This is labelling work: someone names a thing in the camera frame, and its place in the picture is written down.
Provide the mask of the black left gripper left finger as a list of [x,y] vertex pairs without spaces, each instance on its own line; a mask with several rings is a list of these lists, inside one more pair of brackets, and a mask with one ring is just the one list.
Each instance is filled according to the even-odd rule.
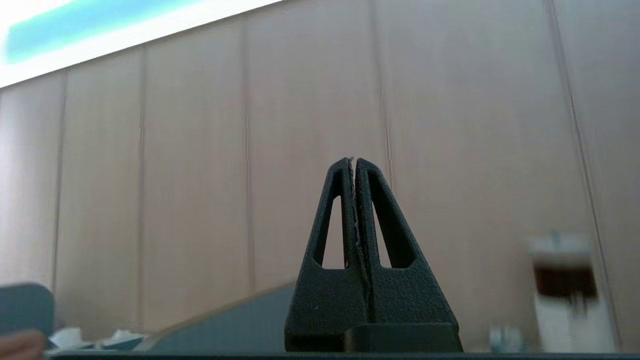
[[[368,279],[358,229],[352,160],[334,162],[326,173],[310,236],[285,321],[288,353],[342,353],[345,333],[368,321]],[[325,268],[334,200],[340,201],[342,268]]]

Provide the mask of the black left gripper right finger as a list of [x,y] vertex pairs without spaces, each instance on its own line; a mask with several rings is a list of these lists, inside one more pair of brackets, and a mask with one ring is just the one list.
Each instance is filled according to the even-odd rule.
[[357,353],[461,353],[459,325],[382,171],[356,162],[366,314]]

